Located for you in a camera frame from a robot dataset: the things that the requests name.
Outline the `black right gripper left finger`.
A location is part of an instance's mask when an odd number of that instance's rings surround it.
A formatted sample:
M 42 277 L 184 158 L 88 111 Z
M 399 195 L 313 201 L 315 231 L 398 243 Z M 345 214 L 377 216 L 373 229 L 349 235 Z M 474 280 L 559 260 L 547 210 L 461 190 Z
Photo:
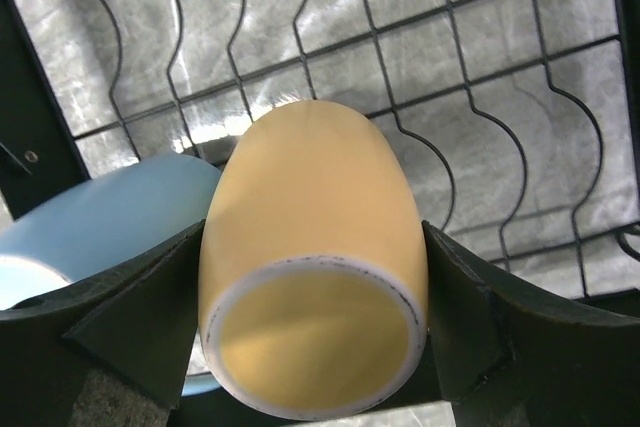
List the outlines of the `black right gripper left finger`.
M 2 311 L 2 425 L 166 425 L 196 331 L 203 227 Z

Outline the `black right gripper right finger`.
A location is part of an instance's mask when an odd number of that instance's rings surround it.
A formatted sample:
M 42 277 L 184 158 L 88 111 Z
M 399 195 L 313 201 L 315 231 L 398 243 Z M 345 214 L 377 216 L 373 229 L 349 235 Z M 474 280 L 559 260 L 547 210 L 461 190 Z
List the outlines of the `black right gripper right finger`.
M 637 290 L 567 299 L 423 231 L 431 346 L 458 425 L 638 424 Z

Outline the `light blue ceramic mug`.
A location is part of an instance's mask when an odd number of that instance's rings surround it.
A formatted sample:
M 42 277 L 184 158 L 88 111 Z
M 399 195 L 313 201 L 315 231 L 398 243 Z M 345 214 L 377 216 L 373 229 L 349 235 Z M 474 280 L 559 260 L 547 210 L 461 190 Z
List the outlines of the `light blue ceramic mug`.
M 221 172 L 182 154 L 151 157 L 73 187 L 1 235 L 1 308 L 145 253 L 203 220 Z

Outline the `yellow ceramic mug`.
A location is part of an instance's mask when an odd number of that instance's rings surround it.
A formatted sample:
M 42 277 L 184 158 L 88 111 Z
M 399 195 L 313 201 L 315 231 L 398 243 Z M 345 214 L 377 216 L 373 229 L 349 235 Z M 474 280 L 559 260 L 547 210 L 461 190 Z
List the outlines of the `yellow ceramic mug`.
M 198 301 L 208 368 L 257 411 L 325 420 L 398 391 L 426 344 L 428 261 L 380 130 L 320 100 L 255 121 L 211 202 Z

